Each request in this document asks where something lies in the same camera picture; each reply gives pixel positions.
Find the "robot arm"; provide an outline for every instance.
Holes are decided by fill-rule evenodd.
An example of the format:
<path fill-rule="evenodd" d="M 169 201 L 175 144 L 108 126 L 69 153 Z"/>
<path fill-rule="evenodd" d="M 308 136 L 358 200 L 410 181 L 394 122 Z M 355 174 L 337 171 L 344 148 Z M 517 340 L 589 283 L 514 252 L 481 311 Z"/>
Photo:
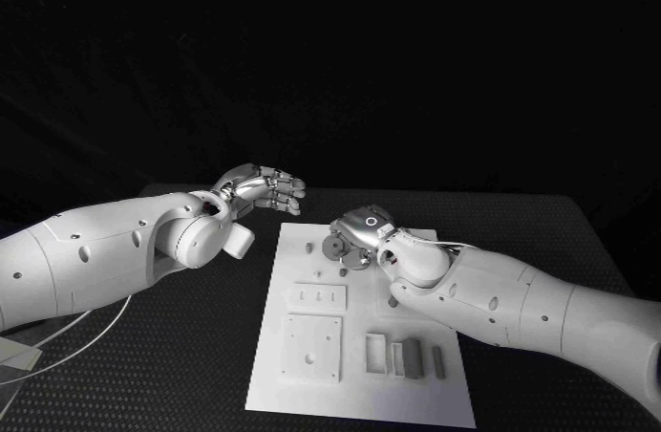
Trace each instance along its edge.
<path fill-rule="evenodd" d="M 252 205 L 298 215 L 303 182 L 247 164 L 218 184 L 80 207 L 0 240 L 0 332 L 106 306 L 221 249 L 240 259 L 254 235 L 234 220 Z"/>
<path fill-rule="evenodd" d="M 374 205 L 329 230 L 324 254 L 352 270 L 375 261 L 394 303 L 485 344 L 578 364 L 661 420 L 661 303 L 570 284 L 499 253 L 416 238 Z"/>

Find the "dark background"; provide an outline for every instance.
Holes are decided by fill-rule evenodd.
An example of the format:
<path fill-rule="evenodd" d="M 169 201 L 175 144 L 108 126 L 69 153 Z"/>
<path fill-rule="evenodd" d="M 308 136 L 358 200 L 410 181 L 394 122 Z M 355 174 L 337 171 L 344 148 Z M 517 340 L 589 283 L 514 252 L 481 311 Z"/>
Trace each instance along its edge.
<path fill-rule="evenodd" d="M 661 299 L 659 4 L 0 0 L 0 227 L 244 162 L 563 194 Z"/>

